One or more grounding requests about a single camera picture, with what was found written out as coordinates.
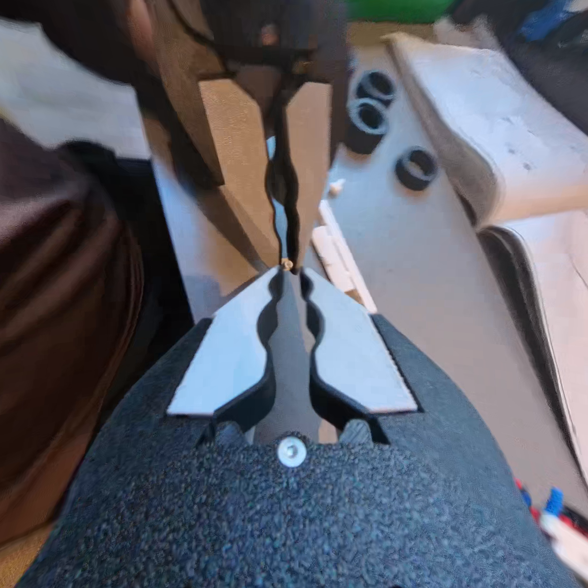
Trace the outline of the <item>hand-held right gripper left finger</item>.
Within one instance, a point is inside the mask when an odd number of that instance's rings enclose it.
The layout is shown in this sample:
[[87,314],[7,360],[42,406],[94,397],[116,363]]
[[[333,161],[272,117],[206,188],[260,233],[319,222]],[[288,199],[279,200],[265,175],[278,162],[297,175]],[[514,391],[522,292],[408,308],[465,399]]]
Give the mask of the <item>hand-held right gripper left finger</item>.
[[167,415],[251,430],[269,414],[276,396],[269,341],[281,298],[282,268],[276,266],[214,313]]

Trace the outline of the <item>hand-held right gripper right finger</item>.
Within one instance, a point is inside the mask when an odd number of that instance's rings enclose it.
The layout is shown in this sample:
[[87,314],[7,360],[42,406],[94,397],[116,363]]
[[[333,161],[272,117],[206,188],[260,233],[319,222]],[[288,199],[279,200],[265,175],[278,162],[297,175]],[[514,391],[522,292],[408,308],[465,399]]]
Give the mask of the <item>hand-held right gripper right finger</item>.
[[299,277],[314,337],[309,386],[315,412],[337,429],[356,419],[378,429],[379,417],[418,412],[372,314],[314,270]]

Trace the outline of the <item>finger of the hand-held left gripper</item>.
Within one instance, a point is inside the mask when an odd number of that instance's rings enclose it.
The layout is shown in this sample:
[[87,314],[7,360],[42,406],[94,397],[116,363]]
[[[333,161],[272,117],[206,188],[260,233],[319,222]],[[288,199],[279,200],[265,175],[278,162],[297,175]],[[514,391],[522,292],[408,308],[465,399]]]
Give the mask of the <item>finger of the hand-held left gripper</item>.
[[220,192],[260,261],[281,260],[275,208],[266,190],[268,150],[258,104],[230,78],[199,83],[223,184]]
[[318,219],[330,166],[332,90],[307,82],[285,108],[286,246],[292,271],[298,272]]

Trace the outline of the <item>long white toy beam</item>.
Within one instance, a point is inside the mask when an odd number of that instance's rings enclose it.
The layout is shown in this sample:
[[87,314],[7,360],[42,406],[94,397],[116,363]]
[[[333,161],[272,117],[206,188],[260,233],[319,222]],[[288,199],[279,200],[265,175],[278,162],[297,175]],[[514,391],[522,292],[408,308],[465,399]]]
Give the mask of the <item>long white toy beam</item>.
[[336,246],[343,258],[343,261],[350,271],[353,282],[355,284],[355,290],[349,294],[345,293],[349,297],[353,298],[358,303],[362,304],[369,313],[375,314],[378,312],[376,304],[371,297],[371,294],[366,286],[364,278],[357,266],[355,258],[348,246],[348,243],[343,236],[341,228],[336,221],[334,213],[326,200],[321,200],[319,205],[319,224],[318,226],[326,226],[330,234],[334,237]]

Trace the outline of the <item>white toy beam brick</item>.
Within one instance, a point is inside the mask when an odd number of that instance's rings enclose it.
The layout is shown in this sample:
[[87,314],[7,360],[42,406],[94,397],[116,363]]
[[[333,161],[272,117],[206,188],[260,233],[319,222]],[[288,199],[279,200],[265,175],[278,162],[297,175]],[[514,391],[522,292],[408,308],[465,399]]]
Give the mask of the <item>white toy beam brick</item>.
[[344,293],[355,290],[350,271],[336,246],[334,237],[326,226],[318,226],[312,232],[312,245],[318,255],[328,280]]

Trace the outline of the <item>green plastic bin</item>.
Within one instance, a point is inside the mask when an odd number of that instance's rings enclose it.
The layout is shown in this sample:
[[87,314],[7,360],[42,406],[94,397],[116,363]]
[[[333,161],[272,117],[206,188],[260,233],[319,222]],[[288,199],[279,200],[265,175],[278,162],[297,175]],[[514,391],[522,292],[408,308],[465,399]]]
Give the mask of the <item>green plastic bin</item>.
[[345,1],[351,21],[432,24],[454,1]]

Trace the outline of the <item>grey desk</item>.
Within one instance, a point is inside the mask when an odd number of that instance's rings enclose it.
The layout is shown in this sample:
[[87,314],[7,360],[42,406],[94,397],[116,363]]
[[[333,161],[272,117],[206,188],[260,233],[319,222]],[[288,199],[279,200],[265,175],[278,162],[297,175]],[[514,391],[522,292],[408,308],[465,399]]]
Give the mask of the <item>grey desk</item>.
[[[543,392],[489,261],[444,173],[423,195],[401,186],[396,158],[431,148],[401,84],[392,128],[370,158],[340,148],[330,202],[377,310],[466,394],[515,478],[544,504],[552,487],[587,516],[587,488]],[[145,118],[165,218],[194,321],[210,316],[263,268],[219,195],[195,186],[190,157]]]

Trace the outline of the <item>narrow black rubber tyre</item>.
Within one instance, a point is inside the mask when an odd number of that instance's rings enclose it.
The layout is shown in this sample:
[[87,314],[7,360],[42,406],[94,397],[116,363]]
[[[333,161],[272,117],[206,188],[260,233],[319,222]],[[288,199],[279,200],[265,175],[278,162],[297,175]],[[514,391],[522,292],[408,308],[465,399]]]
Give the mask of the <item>narrow black rubber tyre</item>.
[[365,70],[357,82],[356,97],[373,99],[388,108],[396,98],[396,85],[382,70]]

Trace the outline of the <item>open white instruction booklet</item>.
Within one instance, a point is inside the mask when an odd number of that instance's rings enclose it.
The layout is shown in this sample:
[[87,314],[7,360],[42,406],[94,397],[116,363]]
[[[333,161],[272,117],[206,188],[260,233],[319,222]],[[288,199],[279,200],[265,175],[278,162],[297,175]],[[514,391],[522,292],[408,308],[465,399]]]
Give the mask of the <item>open white instruction booklet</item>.
[[454,190],[528,320],[587,481],[587,136],[494,48],[386,45]]

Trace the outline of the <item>person's brown shirt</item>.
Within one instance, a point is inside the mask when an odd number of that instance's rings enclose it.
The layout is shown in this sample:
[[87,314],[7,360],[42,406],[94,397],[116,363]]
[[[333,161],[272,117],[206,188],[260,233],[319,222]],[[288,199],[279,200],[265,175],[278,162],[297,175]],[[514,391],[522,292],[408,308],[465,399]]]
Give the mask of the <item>person's brown shirt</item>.
[[1,544],[46,523],[138,322],[143,264],[92,174],[1,120]]

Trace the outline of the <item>red white brick vehicle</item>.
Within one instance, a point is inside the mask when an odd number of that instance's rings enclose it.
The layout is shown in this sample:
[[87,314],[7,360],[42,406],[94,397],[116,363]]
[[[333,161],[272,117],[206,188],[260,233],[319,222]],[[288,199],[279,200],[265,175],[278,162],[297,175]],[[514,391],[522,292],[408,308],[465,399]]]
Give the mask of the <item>red white brick vehicle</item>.
[[518,478],[514,482],[556,556],[587,587],[587,518],[565,504],[560,488],[552,487],[545,505],[538,508],[525,485]]

